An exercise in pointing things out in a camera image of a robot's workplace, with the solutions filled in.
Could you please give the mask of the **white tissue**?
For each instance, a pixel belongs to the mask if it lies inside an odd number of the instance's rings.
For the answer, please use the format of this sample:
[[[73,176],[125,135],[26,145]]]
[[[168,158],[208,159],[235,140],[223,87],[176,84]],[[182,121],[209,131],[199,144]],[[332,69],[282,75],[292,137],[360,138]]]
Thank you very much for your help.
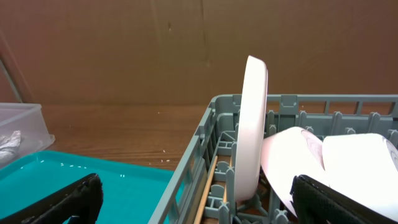
[[[11,135],[1,136],[1,163],[5,164],[18,155],[21,145],[21,132],[14,131]]]

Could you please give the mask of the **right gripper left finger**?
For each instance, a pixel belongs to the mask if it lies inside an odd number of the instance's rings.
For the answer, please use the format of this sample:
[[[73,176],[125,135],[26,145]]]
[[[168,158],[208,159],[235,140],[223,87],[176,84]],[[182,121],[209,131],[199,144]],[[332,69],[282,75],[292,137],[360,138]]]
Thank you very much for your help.
[[[91,173],[12,215],[1,224],[96,223],[103,205],[103,183]]]

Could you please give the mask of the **teal serving tray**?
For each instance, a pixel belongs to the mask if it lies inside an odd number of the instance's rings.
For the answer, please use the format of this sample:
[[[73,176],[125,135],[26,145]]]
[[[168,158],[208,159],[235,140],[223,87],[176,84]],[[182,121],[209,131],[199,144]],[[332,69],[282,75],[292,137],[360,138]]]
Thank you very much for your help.
[[[103,184],[98,223],[148,223],[174,174],[62,152],[36,152],[1,169],[1,218],[91,173]]]

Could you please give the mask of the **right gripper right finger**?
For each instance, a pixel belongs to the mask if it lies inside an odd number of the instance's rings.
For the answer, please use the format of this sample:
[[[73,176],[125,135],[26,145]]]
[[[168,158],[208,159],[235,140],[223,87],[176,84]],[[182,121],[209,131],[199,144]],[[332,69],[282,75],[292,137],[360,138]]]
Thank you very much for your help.
[[[294,177],[290,194],[299,224],[397,224],[307,175]]]

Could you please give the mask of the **white bowl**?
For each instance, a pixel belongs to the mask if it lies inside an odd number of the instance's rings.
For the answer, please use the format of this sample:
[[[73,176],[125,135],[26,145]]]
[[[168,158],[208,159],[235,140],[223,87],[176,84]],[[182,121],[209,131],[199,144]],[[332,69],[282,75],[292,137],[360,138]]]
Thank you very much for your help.
[[[397,220],[397,149],[380,134],[328,136],[322,146],[329,185]]]

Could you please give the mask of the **clear plastic storage bin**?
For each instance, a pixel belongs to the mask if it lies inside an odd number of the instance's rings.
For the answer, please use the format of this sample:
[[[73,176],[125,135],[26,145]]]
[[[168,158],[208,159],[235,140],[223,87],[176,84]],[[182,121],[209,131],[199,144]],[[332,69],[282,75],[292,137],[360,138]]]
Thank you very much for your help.
[[[1,103],[1,167],[42,151],[54,141],[40,104]]]

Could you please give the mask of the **white plate with peanuts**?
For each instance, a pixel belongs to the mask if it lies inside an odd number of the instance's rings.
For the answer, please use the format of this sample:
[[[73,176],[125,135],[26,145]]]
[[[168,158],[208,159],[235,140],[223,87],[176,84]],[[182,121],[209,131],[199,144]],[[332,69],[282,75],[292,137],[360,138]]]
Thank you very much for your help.
[[[249,56],[244,73],[236,142],[234,199],[250,199],[256,192],[266,120],[268,71],[266,64]]]

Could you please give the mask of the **grey dishwasher rack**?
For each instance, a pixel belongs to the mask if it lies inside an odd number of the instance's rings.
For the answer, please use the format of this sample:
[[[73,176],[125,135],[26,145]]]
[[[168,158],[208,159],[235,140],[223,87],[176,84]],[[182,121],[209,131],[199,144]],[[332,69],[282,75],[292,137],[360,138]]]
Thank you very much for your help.
[[[396,95],[269,95],[265,134],[292,126],[319,138],[338,134],[379,133],[397,143]],[[215,156],[218,161],[202,221],[215,223],[287,223],[279,198],[264,179],[262,189],[242,205],[232,202],[240,95],[218,95],[208,105],[168,183],[151,223],[193,223]],[[227,184],[228,202],[223,203]]]

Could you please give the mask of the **wooden chopstick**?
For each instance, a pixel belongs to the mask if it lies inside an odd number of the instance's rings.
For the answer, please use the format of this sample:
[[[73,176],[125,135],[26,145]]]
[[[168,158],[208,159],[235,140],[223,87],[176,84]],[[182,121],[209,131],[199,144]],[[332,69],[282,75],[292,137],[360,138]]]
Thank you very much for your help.
[[[218,156],[215,156],[215,158],[213,160],[213,163],[212,163],[212,166],[211,166],[211,169],[209,171],[209,175],[208,175],[208,178],[207,178],[207,181],[206,181],[206,184],[205,184],[205,188],[203,190],[203,194],[201,196],[201,200],[200,200],[200,203],[199,203],[199,206],[198,206],[197,214],[196,214],[194,222],[193,222],[194,224],[200,224],[201,223],[201,219],[202,219],[202,216],[203,216],[203,213],[204,213],[204,210],[205,210],[205,205],[206,205],[206,201],[207,201],[208,194],[209,194],[209,191],[210,191],[211,183],[212,183],[213,176],[214,176],[214,173],[215,173],[217,161],[218,161]]]
[[[229,168],[229,167],[232,167],[232,158],[231,158],[231,157],[230,157],[230,160],[229,160],[228,168]],[[228,190],[227,190],[227,184],[225,183],[225,186],[224,186],[224,194],[223,194],[223,203],[228,202],[227,195],[228,195]]]

